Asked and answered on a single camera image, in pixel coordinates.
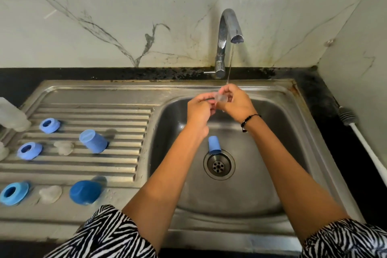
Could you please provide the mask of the dark blue bottle cap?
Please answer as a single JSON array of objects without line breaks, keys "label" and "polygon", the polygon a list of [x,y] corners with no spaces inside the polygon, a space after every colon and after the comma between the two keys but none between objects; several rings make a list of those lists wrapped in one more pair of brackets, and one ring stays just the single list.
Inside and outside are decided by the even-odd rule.
[{"label": "dark blue bottle cap", "polygon": [[93,204],[101,195],[103,187],[94,181],[76,182],[69,190],[70,199],[78,205]]}]

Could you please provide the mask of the person's left hand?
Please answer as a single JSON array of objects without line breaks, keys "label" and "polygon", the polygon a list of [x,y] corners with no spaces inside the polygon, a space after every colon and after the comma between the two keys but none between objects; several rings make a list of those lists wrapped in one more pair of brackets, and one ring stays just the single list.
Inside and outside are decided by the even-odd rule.
[{"label": "person's left hand", "polygon": [[187,126],[200,139],[209,133],[208,120],[216,112],[216,92],[199,94],[187,104]]}]

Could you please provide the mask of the clear plastic baby bottle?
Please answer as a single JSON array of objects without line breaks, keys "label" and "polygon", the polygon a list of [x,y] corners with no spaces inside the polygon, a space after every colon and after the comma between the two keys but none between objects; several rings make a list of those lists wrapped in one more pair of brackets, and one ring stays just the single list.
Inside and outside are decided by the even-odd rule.
[{"label": "clear plastic baby bottle", "polygon": [[0,97],[0,125],[16,132],[28,130],[32,123],[26,114],[11,104],[4,97]]}]

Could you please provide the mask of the person's right forearm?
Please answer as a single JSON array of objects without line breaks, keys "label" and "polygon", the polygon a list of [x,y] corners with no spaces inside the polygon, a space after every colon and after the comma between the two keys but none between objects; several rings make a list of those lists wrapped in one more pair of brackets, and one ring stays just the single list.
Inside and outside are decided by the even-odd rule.
[{"label": "person's right forearm", "polygon": [[350,219],[345,209],[294,159],[259,115],[241,124],[254,139],[299,241]]}]

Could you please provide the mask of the zebra striped shirt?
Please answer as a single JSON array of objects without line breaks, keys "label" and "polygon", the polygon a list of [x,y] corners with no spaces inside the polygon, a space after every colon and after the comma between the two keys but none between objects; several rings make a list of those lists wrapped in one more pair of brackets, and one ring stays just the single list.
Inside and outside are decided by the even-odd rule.
[{"label": "zebra striped shirt", "polygon": [[[157,257],[132,219],[112,205],[103,205],[69,240],[43,258]],[[342,219],[308,237],[299,258],[387,258],[387,232]]]}]

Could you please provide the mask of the person's right hand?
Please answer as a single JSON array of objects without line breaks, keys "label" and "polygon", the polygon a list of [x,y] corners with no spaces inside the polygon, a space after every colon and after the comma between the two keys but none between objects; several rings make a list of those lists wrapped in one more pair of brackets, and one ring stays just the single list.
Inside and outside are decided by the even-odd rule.
[{"label": "person's right hand", "polygon": [[238,107],[236,111],[227,114],[240,124],[244,123],[248,118],[250,119],[252,116],[258,115],[258,112],[254,108],[251,99],[242,89],[239,89],[237,106]]}]

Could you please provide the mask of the round metal drain strainer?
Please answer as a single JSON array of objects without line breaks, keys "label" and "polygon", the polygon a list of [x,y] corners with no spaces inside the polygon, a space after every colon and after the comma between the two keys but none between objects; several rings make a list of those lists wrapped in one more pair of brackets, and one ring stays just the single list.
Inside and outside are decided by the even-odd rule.
[{"label": "round metal drain strainer", "polygon": [[222,150],[219,154],[208,152],[203,161],[206,174],[217,181],[225,181],[235,173],[235,160],[230,153]]}]

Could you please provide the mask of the white handled bottle brush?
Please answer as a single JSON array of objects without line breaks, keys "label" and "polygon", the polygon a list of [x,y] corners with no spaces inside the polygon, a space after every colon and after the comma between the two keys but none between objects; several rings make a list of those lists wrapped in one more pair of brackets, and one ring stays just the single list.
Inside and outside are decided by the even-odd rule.
[{"label": "white handled bottle brush", "polygon": [[345,126],[351,127],[363,147],[365,148],[366,152],[370,156],[372,162],[374,163],[378,174],[380,175],[381,179],[383,180],[383,183],[385,187],[387,188],[387,168],[382,164],[380,159],[377,157],[373,149],[370,147],[369,143],[365,139],[365,137],[360,132],[359,128],[357,127],[357,117],[354,114],[354,112],[346,107],[340,106],[338,109],[338,115],[340,120]]}]

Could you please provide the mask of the clear plastic bottle part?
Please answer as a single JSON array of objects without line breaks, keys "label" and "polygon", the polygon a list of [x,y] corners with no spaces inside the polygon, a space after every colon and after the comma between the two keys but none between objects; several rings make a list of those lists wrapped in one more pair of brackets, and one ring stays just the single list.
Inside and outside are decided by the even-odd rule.
[{"label": "clear plastic bottle part", "polygon": [[3,161],[8,157],[10,150],[0,141],[0,161]]}]

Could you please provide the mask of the person's left forearm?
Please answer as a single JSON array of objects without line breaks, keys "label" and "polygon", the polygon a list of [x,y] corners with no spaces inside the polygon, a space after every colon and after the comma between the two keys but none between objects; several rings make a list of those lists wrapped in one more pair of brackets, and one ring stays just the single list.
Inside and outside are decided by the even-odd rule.
[{"label": "person's left forearm", "polygon": [[156,253],[171,225],[196,152],[208,132],[206,122],[187,123],[151,177],[122,209]]}]

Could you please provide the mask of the light blue bottle cap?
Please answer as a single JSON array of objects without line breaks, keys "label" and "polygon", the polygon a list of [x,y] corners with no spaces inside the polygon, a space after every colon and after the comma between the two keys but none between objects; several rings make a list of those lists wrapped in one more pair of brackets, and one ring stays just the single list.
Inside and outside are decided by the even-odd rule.
[{"label": "light blue bottle cap", "polygon": [[93,129],[87,129],[81,132],[79,135],[79,140],[94,154],[103,152],[109,144],[104,136],[100,135]]}]

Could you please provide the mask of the small light blue cap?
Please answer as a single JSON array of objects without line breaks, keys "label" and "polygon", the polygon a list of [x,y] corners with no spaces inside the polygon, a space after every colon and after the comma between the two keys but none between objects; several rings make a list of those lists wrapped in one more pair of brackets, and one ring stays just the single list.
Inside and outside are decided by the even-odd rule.
[{"label": "small light blue cap", "polygon": [[215,135],[208,137],[208,146],[211,155],[218,155],[222,152],[219,139]]}]

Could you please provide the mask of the chrome faucet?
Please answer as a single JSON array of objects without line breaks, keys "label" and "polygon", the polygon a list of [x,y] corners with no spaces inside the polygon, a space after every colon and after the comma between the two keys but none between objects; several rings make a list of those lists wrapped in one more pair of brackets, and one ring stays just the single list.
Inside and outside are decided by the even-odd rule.
[{"label": "chrome faucet", "polygon": [[220,17],[214,70],[204,72],[204,74],[213,75],[216,79],[223,79],[225,77],[225,53],[228,38],[232,44],[244,42],[244,36],[236,13],[231,8],[225,9]]}]

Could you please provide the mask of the stainless steel sink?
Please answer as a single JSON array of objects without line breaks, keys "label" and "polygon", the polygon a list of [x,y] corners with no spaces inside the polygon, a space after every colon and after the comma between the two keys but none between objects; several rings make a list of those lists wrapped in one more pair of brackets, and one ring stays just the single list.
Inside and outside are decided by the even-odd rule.
[{"label": "stainless steel sink", "polygon": [[[187,102],[217,91],[224,81],[46,81],[22,110],[32,126],[0,134],[10,154],[0,161],[0,190],[28,181],[32,190],[16,206],[0,204],[0,239],[62,242],[104,204],[123,208],[161,163],[186,124]],[[203,167],[205,139],[197,150],[164,246],[201,250],[291,253],[301,251],[266,166],[248,133],[228,114],[217,111],[208,123],[222,150],[235,160],[225,181],[210,178]],[[80,140],[87,129],[117,130],[108,147],[92,153]],[[56,141],[74,150],[60,156]],[[90,205],[70,199],[70,188],[95,176],[107,187]],[[60,186],[52,204],[39,190]]]}]

